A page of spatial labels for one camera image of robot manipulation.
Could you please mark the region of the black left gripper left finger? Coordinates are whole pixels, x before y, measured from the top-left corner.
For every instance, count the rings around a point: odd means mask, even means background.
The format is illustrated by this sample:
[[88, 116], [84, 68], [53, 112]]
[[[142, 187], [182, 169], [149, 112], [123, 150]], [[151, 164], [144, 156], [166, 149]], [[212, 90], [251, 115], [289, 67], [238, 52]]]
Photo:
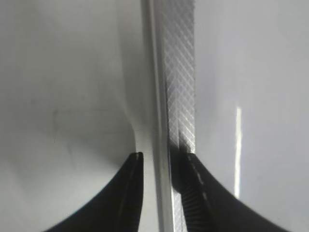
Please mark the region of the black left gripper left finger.
[[143, 153], [128, 156], [113, 179], [51, 232], [136, 232], [143, 202]]

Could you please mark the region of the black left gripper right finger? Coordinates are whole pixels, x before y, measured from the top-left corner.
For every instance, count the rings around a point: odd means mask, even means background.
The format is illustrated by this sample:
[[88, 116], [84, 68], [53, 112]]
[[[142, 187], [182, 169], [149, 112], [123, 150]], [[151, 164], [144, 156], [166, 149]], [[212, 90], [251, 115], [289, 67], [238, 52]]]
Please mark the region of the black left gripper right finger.
[[309, 173], [297, 162], [242, 160], [234, 170], [213, 170], [175, 145], [170, 158], [188, 231], [308, 231]]

